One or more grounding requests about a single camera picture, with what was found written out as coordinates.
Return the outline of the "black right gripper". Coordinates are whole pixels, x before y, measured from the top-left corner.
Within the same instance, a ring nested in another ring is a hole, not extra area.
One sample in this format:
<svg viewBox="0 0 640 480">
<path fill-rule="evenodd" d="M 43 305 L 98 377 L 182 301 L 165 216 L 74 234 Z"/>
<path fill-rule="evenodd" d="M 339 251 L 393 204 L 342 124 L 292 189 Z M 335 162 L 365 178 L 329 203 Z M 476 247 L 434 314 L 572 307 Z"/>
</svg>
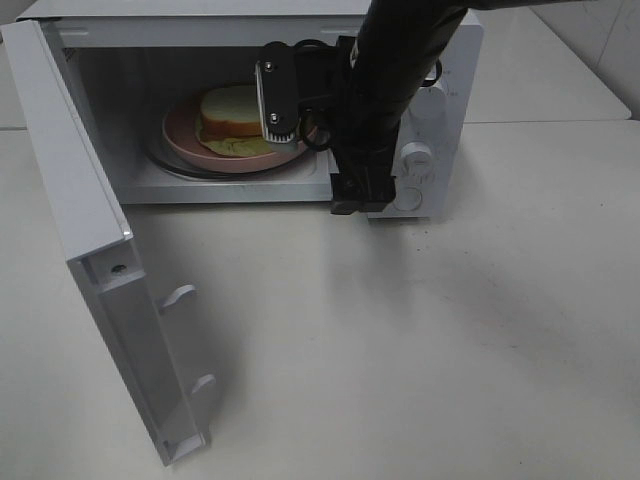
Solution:
<svg viewBox="0 0 640 480">
<path fill-rule="evenodd" d="M 398 125 L 381 131 L 370 124 L 379 102 L 358 76 L 355 46 L 355 38 L 341 36 L 334 46 L 306 39 L 293 47 L 301 138 L 314 151 L 329 150 L 337 166 L 330 175 L 334 215 L 380 212 L 396 196 Z"/>
</svg>

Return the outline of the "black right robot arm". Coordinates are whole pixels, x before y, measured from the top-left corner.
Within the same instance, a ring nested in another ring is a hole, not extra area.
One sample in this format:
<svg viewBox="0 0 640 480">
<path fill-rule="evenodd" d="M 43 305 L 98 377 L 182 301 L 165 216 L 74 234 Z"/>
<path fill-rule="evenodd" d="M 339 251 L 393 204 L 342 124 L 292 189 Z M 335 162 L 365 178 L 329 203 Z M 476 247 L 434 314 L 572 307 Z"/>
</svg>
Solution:
<svg viewBox="0 0 640 480">
<path fill-rule="evenodd" d="M 334 45 L 307 39 L 284 47 L 264 73 L 266 128 L 326 137 L 337 169 L 331 210 L 382 218 L 430 217 L 441 210 L 467 103 L 436 110 L 442 55 L 472 10 L 503 1 L 374 1 L 356 36 Z"/>
</svg>

